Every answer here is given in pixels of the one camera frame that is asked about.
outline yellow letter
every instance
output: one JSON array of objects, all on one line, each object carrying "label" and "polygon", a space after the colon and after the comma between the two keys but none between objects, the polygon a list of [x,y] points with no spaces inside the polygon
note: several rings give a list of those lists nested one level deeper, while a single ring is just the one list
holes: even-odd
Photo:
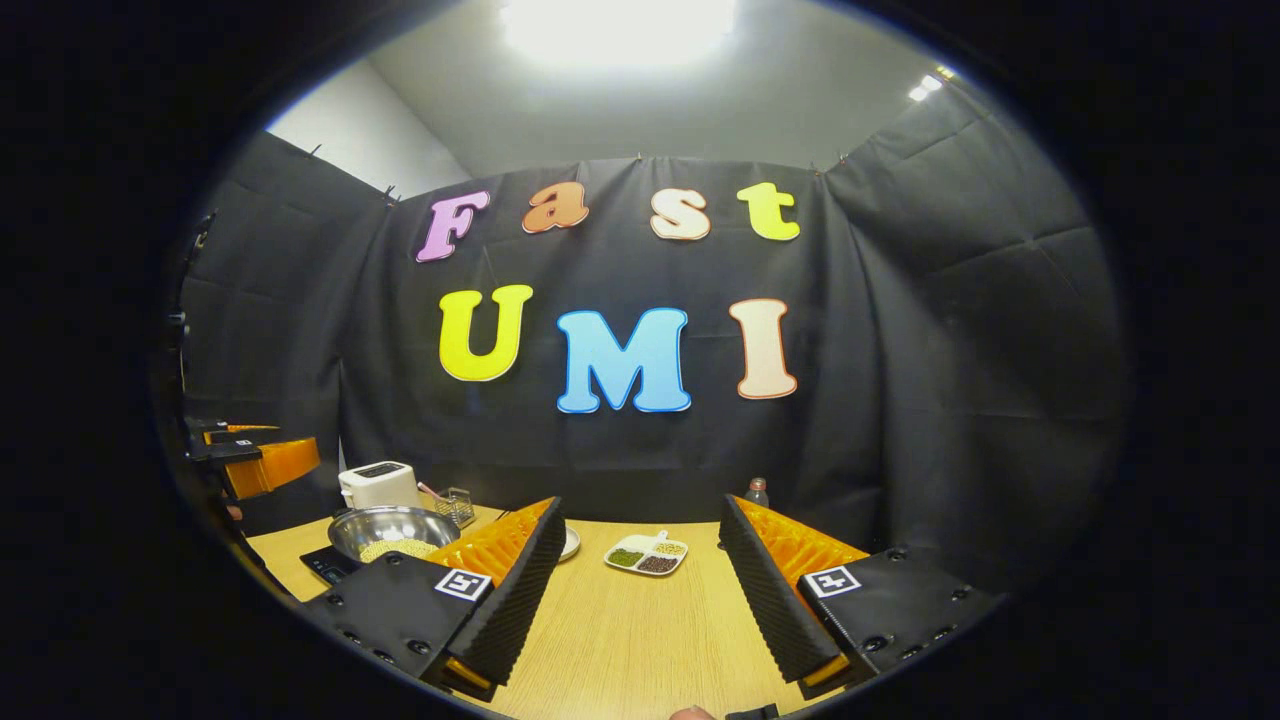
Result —
[{"label": "yellow letter", "polygon": [[778,192],[772,182],[762,182],[737,191],[737,199],[746,201],[746,211],[751,218],[751,229],[768,240],[791,240],[800,234],[797,223],[782,220],[782,206],[792,208],[796,199],[786,192]]},{"label": "yellow letter", "polygon": [[657,215],[649,218],[649,227],[658,237],[701,240],[712,232],[710,218],[699,211],[707,208],[707,199],[696,190],[659,190],[650,205]]},{"label": "yellow letter", "polygon": [[558,182],[544,187],[529,200],[534,209],[525,214],[525,222],[520,227],[527,233],[536,233],[576,225],[589,213],[582,204],[585,197],[586,188],[579,182]]},{"label": "yellow letter", "polygon": [[787,373],[782,356],[782,315],[787,304],[781,300],[744,300],[728,306],[728,314],[742,325],[742,354],[746,375],[737,383],[737,393],[748,400],[782,397],[799,384]]},{"label": "yellow letter", "polygon": [[511,369],[520,352],[520,319],[525,301],[534,296],[527,284],[507,284],[493,291],[498,304],[498,340],[488,355],[471,354],[471,311],[481,295],[474,290],[451,292],[440,299],[440,365],[460,380],[488,382]]}]

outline white plate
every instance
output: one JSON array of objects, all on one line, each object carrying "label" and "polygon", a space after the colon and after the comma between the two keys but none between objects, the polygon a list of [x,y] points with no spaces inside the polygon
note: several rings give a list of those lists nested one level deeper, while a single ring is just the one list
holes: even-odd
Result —
[{"label": "white plate", "polygon": [[[685,552],[681,552],[680,555],[668,555],[666,552],[654,552],[653,548],[659,542],[669,542],[671,544],[678,544],[680,547],[685,548]],[[628,565],[618,565],[617,562],[609,562],[609,555],[613,555],[614,550],[626,550],[626,551],[630,551],[630,552],[641,552],[644,555],[643,555],[643,557],[640,557],[640,560],[636,560],[635,565],[630,565],[630,566]],[[680,568],[680,564],[685,561],[686,556],[689,556],[689,546],[685,544],[685,543],[682,543],[682,542],[680,542],[680,541],[667,539],[667,530],[663,530],[663,532],[658,533],[657,536],[627,536],[627,537],[620,539],[617,543],[614,543],[613,547],[611,547],[608,550],[608,552],[604,553],[604,564],[608,565],[609,568],[617,568],[618,570],[627,570],[630,573],[639,573],[640,575],[662,577],[662,575],[669,575],[669,574],[675,573],[676,568]],[[672,565],[671,569],[667,570],[666,573],[652,573],[649,570],[640,570],[640,564],[644,562],[645,560],[650,559],[650,557],[663,557],[666,560],[675,560],[676,564]]]},{"label": "white plate", "polygon": [[577,530],[564,525],[564,550],[561,551],[561,560],[568,560],[582,544],[582,538],[577,537]]}]

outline small metal basket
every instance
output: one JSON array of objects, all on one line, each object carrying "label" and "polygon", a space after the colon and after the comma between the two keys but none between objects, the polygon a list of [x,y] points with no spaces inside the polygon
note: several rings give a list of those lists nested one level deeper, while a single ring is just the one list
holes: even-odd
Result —
[{"label": "small metal basket", "polygon": [[448,488],[435,498],[435,511],[444,515],[458,528],[466,528],[476,519],[471,505],[471,493],[462,488]]}]

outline white toaster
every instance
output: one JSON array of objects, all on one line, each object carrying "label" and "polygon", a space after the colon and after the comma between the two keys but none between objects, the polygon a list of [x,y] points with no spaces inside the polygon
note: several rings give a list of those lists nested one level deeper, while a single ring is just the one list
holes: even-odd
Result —
[{"label": "white toaster", "polygon": [[406,505],[421,507],[417,498],[417,479],[413,468],[403,462],[383,460],[372,465],[353,468],[338,474],[338,486],[347,507],[372,507],[375,505]]}]

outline metal bowl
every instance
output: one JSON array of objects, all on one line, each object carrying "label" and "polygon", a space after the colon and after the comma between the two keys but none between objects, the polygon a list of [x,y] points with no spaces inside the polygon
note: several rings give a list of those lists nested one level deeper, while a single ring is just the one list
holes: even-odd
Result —
[{"label": "metal bowl", "polygon": [[444,547],[460,537],[462,532],[444,515],[403,505],[352,510],[329,524],[329,542],[356,562],[360,551],[378,541],[411,538]]}]

